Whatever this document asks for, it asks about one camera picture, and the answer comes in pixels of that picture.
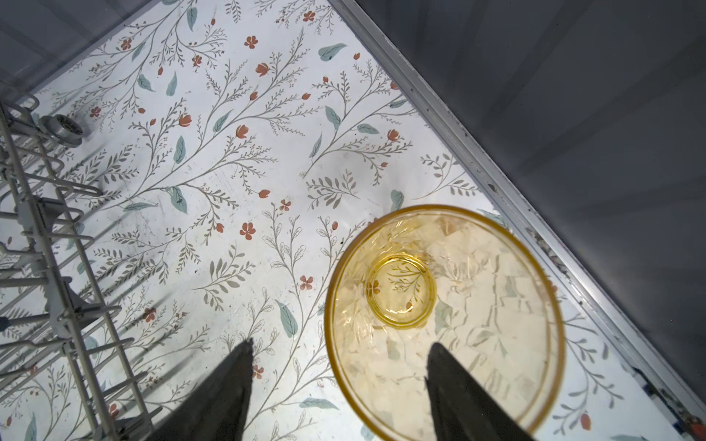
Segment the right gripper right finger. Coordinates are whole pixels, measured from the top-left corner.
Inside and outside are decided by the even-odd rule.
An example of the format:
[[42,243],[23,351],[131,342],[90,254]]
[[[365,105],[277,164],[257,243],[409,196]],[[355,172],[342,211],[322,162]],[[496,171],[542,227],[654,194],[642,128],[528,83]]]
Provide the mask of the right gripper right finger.
[[521,428],[440,343],[432,345],[425,378],[439,440],[523,440]]

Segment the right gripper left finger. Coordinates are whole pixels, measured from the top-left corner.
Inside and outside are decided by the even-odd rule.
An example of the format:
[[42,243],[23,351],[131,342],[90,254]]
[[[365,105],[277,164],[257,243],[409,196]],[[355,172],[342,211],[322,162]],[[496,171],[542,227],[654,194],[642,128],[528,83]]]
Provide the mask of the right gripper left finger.
[[253,386],[254,344],[240,343],[150,440],[241,440]]

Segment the yellow transparent glass cup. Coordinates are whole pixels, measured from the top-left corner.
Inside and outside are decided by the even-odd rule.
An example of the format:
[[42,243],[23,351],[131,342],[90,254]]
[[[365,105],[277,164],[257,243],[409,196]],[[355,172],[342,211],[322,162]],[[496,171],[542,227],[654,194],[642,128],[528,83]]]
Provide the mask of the yellow transparent glass cup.
[[420,205],[367,226],[336,266],[324,329],[341,391],[384,440],[435,438],[425,383],[435,344],[531,433],[563,381],[551,282],[507,229],[467,209]]

